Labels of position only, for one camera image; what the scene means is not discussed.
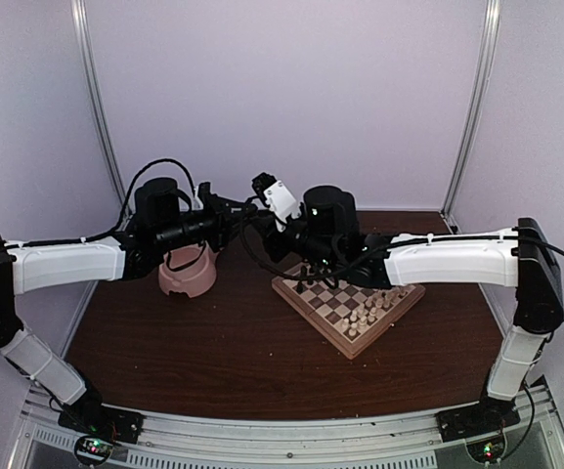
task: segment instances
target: wooden table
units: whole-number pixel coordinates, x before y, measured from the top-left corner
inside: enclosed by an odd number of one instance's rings
[[[361,222],[365,232],[446,232],[430,212],[367,212]],[[425,285],[418,305],[351,362],[273,291],[273,276],[239,241],[217,267],[214,287],[196,299],[165,296],[156,274],[100,284],[68,359],[108,404],[313,419],[474,401],[499,351],[499,329],[474,284]]]

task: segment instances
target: vertical metal pole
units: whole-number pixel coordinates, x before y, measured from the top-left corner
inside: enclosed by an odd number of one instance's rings
[[[482,34],[481,47],[479,50],[479,61],[477,63],[477,74],[473,85],[473,93],[470,99],[468,115],[464,125],[464,132],[459,144],[457,153],[456,167],[449,184],[449,190],[445,203],[443,204],[442,214],[448,223],[453,221],[453,209],[456,201],[457,192],[461,185],[466,163],[472,151],[475,133],[479,125],[482,104],[486,96],[488,81],[495,58],[497,47],[497,37],[499,35],[500,0],[488,0],[486,6],[486,23]]]
[[[86,72],[86,83],[88,92],[90,93],[91,104],[93,107],[93,115],[95,117],[95,127],[99,135],[99,141],[108,168],[108,175],[112,183],[112,188],[116,192],[118,200],[121,204],[125,202],[125,185],[121,173],[118,169],[114,148],[109,136],[108,123],[106,122],[106,113],[102,103],[101,93],[99,91],[99,82],[97,80],[97,71],[95,70],[95,61],[93,59],[93,51],[90,42],[90,33],[88,31],[88,22],[86,20],[86,2],[85,0],[71,0],[73,10],[73,22],[75,24],[75,32],[79,49],[84,62],[84,70]]]

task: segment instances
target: chessboard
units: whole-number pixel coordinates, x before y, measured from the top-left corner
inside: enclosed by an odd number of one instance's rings
[[[287,274],[297,275],[303,266]],[[321,281],[299,286],[282,277],[273,279],[273,289],[349,360],[394,326],[425,294],[425,288],[416,284],[379,290],[341,280],[330,289]]]

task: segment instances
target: pink pet bowl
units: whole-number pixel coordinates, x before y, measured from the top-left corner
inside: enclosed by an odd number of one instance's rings
[[[201,248],[197,245],[191,245],[175,249],[171,251],[170,267],[176,269],[192,262],[197,258]],[[195,298],[202,295],[212,288],[216,280],[216,256],[218,253],[212,252],[206,244],[203,253],[194,264],[179,272],[171,272],[166,267],[168,255],[164,256],[164,263],[158,270],[158,280],[160,289],[169,294],[171,291],[177,293],[186,293],[189,297]]]

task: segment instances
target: robotic arm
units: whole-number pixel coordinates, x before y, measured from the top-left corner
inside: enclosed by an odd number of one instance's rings
[[[198,188],[202,208],[192,210],[189,205],[188,211],[181,212],[180,200],[185,196],[177,183],[159,178],[136,191],[136,214],[122,231],[99,239],[30,243],[4,241],[0,236],[0,355],[62,403],[61,424],[91,429],[109,441],[115,433],[117,439],[134,443],[138,434],[130,427],[140,429],[140,415],[102,406],[92,384],[17,317],[14,296],[76,281],[144,277],[167,252],[204,242],[218,251],[243,235],[246,224],[262,236],[272,261],[297,253],[319,273],[312,278],[343,278],[373,288],[420,282],[517,287],[514,324],[489,372],[480,403],[441,412],[438,419],[445,441],[518,421],[513,399],[548,336],[564,318],[559,266],[553,254],[541,247],[544,237],[534,220],[521,219],[515,229],[487,234],[366,235],[359,230],[355,201],[348,192],[317,187],[299,203],[282,182],[264,173],[253,180],[253,189],[266,210],[219,197],[204,183]]]

